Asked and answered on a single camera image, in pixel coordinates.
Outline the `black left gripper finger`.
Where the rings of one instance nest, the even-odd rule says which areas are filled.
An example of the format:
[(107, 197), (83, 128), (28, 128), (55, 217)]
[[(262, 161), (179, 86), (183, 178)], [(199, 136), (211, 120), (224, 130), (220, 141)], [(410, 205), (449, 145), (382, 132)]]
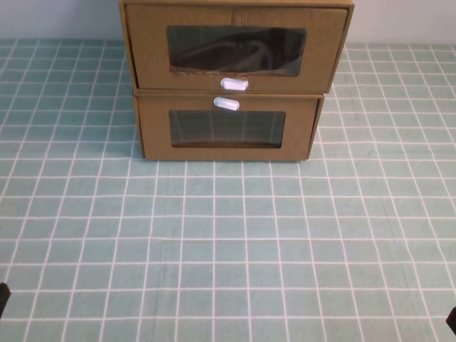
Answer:
[(4, 309), (8, 303), (8, 300), (11, 296), (11, 291), (7, 283), (0, 283), (0, 318), (3, 315)]

